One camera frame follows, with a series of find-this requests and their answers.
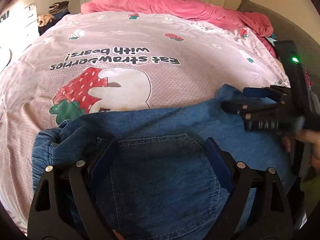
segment stack of clothes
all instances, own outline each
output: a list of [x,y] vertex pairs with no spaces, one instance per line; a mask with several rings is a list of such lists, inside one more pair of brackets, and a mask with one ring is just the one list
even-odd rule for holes
[[69,1],[57,2],[49,6],[48,14],[38,16],[38,31],[40,36],[56,25],[69,12]]

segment finger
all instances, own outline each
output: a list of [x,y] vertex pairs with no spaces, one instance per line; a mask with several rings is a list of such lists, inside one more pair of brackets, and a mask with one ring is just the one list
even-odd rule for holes
[[291,139],[285,136],[282,138],[282,143],[284,145],[285,151],[289,153],[291,151]]
[[295,138],[300,142],[309,142],[315,145],[320,145],[320,132],[303,130]]
[[116,237],[118,237],[119,240],[124,240],[124,238],[120,234],[118,234],[117,231],[115,231],[114,229],[112,231],[115,233]]

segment green led light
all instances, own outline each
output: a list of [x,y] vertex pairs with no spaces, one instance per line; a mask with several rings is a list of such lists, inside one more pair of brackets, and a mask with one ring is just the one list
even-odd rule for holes
[[293,57],[292,60],[293,60],[295,63],[299,63],[299,62],[300,62],[296,57]]

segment strawberry print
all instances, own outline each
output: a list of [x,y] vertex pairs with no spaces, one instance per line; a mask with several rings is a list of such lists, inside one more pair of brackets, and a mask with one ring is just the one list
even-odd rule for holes
[[101,100],[101,98],[88,94],[91,88],[108,86],[108,78],[98,77],[101,70],[101,68],[89,67],[65,86],[59,88],[53,98],[54,106],[49,110],[51,114],[57,115],[57,124],[66,119],[75,119],[88,114],[92,105]]
[[184,41],[183,38],[181,38],[181,37],[179,37],[179,36],[177,36],[175,34],[172,34],[172,33],[166,33],[164,36],[167,37],[167,38],[170,38],[170,40]]
[[128,14],[129,20],[136,20],[140,17],[140,14],[135,13],[135,14]]
[[239,30],[239,34],[240,34],[240,37],[241,37],[241,38],[247,38],[247,37],[248,37],[248,32],[247,32],[247,30],[244,29],[244,28],[241,28],[241,29]]
[[74,33],[71,34],[71,36],[69,37],[69,40],[77,40],[84,36],[85,36],[85,30],[77,29],[74,31]]
[[85,113],[89,113],[91,106],[101,100],[88,95],[88,91],[94,87],[107,87],[108,78],[100,79],[98,74],[101,68],[89,67],[79,76],[69,81],[65,86],[59,88],[53,99],[53,103],[57,104],[62,99],[67,99],[69,102],[78,101],[80,108],[85,109]]

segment folded clothes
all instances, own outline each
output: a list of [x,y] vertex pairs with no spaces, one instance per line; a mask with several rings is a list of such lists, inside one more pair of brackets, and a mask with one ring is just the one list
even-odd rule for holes
[[51,14],[44,14],[38,16],[38,26],[43,27],[46,26],[48,23],[51,23],[55,20],[55,17]]
[[63,12],[66,8],[68,8],[68,4],[69,4],[69,1],[54,3],[53,5],[49,6],[48,13],[57,14],[57,13]]
[[70,14],[69,10],[66,8],[63,11],[53,14],[53,16],[57,19],[57,20],[61,20],[65,15]]
[[[197,105],[86,114],[41,131],[32,151],[33,189],[46,166],[88,160],[114,136],[118,152],[93,196],[111,228],[125,239],[203,239],[228,199],[202,147],[208,137],[251,168],[274,167],[287,191],[295,180],[277,137],[244,131],[239,116],[220,108],[222,100],[271,102],[224,85]],[[253,198],[254,191],[239,229]]]

